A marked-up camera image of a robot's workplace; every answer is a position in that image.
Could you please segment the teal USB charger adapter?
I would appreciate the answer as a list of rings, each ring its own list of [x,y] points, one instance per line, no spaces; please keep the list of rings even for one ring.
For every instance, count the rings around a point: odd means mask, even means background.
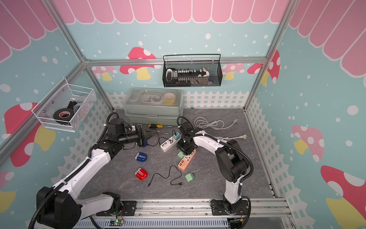
[[[174,140],[179,140],[181,138],[181,134],[179,132],[176,132],[173,134]]]

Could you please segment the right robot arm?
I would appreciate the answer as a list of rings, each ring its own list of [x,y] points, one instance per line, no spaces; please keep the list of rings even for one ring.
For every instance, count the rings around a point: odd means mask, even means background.
[[[184,153],[185,158],[191,156],[198,147],[215,155],[219,170],[226,180],[223,196],[224,209],[227,213],[233,214],[242,204],[242,184],[254,171],[251,159],[234,139],[226,140],[212,136],[203,129],[194,127],[184,116],[179,116],[176,122],[181,132],[177,148]]]

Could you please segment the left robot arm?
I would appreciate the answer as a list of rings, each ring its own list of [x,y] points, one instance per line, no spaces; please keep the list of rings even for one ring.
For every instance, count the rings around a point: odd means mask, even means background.
[[[71,229],[81,219],[91,219],[99,212],[108,212],[116,217],[120,215],[124,207],[119,194],[104,192],[93,198],[79,199],[80,192],[125,145],[144,147],[156,134],[131,126],[116,112],[110,113],[100,138],[91,146],[85,160],[52,187],[38,191],[37,209],[28,227],[33,229],[36,223],[40,223],[54,229]]]

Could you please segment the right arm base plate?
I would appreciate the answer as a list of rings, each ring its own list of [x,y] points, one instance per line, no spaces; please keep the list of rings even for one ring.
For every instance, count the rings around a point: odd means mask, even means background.
[[[214,216],[246,216],[250,210],[251,202],[243,198],[235,204],[226,200],[213,199],[210,201],[212,215]]]

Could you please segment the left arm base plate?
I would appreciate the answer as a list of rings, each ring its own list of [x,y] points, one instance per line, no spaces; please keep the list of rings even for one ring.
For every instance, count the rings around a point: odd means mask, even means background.
[[[134,216],[136,211],[137,201],[127,201],[122,200],[118,205],[118,208],[112,208],[108,211],[98,212],[96,216],[101,217],[126,217],[126,216]]]

